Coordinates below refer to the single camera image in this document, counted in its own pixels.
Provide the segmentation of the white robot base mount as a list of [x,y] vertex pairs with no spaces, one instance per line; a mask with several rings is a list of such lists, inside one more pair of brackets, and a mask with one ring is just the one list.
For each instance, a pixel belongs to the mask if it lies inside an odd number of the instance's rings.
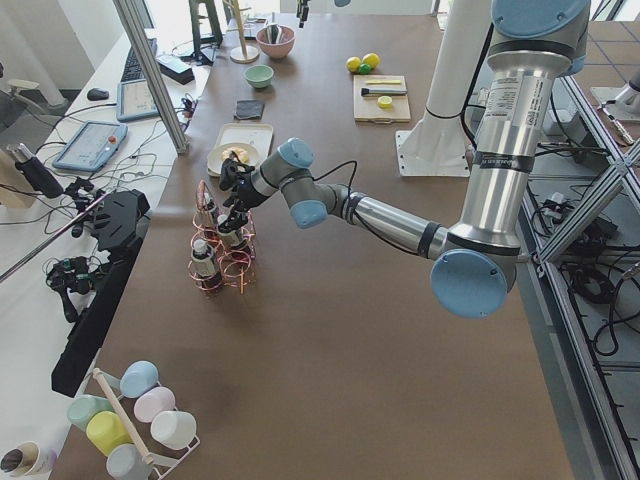
[[455,1],[436,61],[424,115],[396,133],[399,173],[414,177],[467,177],[463,110],[492,36],[490,0]]

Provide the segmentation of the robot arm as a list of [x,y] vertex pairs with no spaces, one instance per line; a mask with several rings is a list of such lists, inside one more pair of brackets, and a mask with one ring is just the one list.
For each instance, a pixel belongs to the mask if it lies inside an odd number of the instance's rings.
[[476,133],[476,151],[459,221],[429,221],[340,184],[312,176],[313,154],[292,138],[257,167],[227,160],[221,231],[239,229],[249,211],[281,193],[300,228],[337,216],[413,255],[433,261],[430,281],[451,313],[481,318],[498,310],[516,276],[518,209],[534,166],[554,81],[584,63],[586,1],[495,1],[488,65],[494,78]]

